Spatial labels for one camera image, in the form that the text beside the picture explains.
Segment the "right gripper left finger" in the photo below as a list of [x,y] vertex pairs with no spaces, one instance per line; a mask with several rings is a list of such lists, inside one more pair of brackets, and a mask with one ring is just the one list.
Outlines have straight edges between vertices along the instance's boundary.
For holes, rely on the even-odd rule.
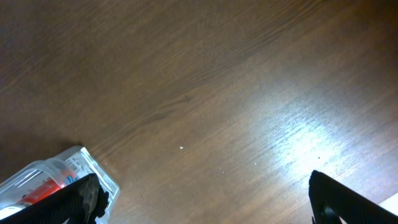
[[105,215],[109,193],[89,174],[43,200],[1,220],[1,224],[95,224]]

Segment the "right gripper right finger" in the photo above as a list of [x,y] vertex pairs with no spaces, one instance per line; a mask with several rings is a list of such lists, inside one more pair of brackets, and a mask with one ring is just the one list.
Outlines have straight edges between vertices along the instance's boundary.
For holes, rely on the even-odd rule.
[[311,173],[308,196],[313,224],[397,223],[397,215],[317,170]]

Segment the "orange tube white cap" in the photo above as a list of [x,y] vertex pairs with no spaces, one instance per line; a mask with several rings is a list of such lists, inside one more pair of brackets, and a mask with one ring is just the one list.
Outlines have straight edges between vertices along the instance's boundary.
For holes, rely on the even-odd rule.
[[53,178],[50,178],[27,195],[24,195],[16,204],[18,206],[28,207],[61,190],[62,188],[74,183],[79,179],[79,177],[74,172],[67,169],[61,171],[60,177],[60,184],[56,183]]

